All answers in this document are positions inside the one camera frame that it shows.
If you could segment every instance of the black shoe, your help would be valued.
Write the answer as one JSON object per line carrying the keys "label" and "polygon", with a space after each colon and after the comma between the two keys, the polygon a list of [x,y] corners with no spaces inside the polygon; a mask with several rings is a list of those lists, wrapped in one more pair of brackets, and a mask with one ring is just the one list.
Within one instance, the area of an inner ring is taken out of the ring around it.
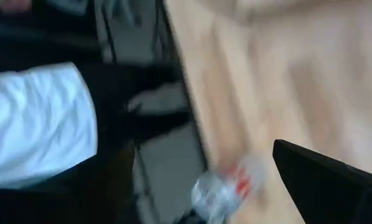
{"label": "black shoe", "polygon": [[138,144],[142,144],[152,138],[167,134],[189,121],[190,115],[185,110],[157,114],[130,112],[122,118],[122,125],[129,130],[129,134]]}

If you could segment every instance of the person's leg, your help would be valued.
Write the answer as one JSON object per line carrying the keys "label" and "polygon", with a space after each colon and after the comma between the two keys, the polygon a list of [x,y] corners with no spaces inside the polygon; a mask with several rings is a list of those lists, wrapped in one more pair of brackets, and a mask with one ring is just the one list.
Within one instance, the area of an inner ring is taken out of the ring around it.
{"label": "person's leg", "polygon": [[122,145],[128,139],[144,143],[186,124],[189,114],[175,111],[163,114],[139,114],[126,111],[124,105],[143,91],[155,90],[178,79],[172,68],[163,65],[77,65],[95,104],[98,120],[98,150]]}

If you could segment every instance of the crumpled plastic bottle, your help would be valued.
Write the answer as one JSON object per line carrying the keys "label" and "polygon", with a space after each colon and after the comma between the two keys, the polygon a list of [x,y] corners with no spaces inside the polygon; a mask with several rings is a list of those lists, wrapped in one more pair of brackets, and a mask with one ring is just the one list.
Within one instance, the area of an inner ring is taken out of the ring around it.
{"label": "crumpled plastic bottle", "polygon": [[265,178],[262,160],[244,156],[229,167],[202,174],[192,189],[192,207],[208,224],[223,223],[262,189]]}

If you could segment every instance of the black pants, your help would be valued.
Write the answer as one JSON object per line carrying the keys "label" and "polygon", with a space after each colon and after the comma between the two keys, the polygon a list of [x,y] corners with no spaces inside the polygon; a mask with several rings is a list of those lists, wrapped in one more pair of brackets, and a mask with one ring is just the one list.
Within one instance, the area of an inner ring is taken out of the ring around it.
{"label": "black pants", "polygon": [[91,93],[98,120],[98,152],[130,139],[144,143],[188,122],[186,110],[159,114],[128,111],[137,94],[179,79],[165,65],[77,65]]}
{"label": "black pants", "polygon": [[0,223],[140,224],[133,199],[134,151],[124,145],[130,139],[147,141],[185,124],[188,114],[140,115],[128,112],[124,105],[142,91],[178,79],[170,67],[162,65],[77,67],[96,108],[98,155],[27,189],[0,189]]}

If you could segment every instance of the white shirt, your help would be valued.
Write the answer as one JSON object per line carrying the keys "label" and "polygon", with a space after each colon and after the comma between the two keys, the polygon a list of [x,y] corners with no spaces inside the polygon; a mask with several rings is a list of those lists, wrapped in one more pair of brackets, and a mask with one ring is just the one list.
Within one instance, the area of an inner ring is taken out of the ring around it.
{"label": "white shirt", "polygon": [[95,109],[74,64],[0,73],[0,187],[48,179],[96,150]]}

